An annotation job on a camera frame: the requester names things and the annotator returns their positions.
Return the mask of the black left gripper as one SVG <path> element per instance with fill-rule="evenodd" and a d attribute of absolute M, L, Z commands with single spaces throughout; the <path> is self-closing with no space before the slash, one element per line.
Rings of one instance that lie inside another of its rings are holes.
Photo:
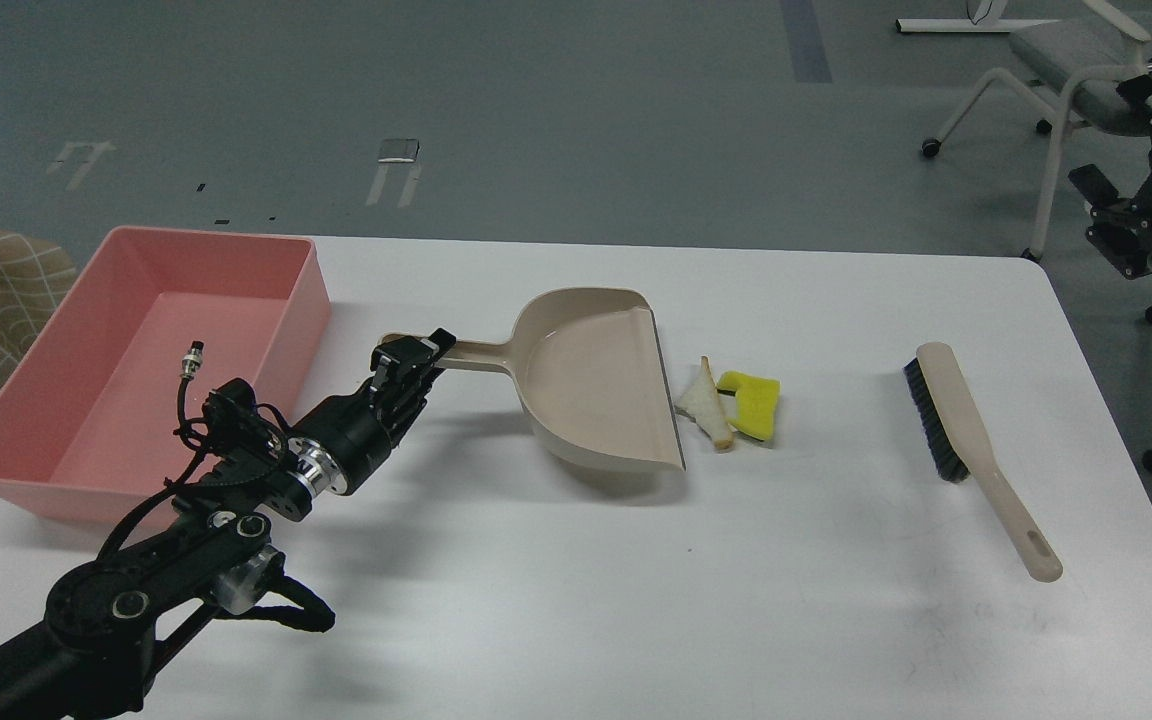
<path fill-rule="evenodd" d="M 370 389 L 325 397 L 291 427 L 294 438 L 329 457 L 333 495 L 353 495 L 388 460 L 393 448 L 429 404 L 429 392 L 444 373 L 439 361 L 456 338 L 444 328 L 430 336 L 403 334 L 372 353 Z"/>

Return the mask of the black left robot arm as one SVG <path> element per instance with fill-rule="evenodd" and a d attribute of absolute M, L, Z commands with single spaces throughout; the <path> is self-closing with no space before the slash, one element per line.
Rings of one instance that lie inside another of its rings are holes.
<path fill-rule="evenodd" d="M 425 409 L 456 343 L 397 334 L 372 374 L 288 423 L 241 378 L 179 409 L 192 458 L 120 520 L 93 560 L 50 589 L 40 623 L 0 644 L 0 719 L 109 719 L 145 706 L 156 676 L 215 620 L 326 632 L 335 615 L 285 573 L 273 515 L 305 520 L 353 495 Z"/>

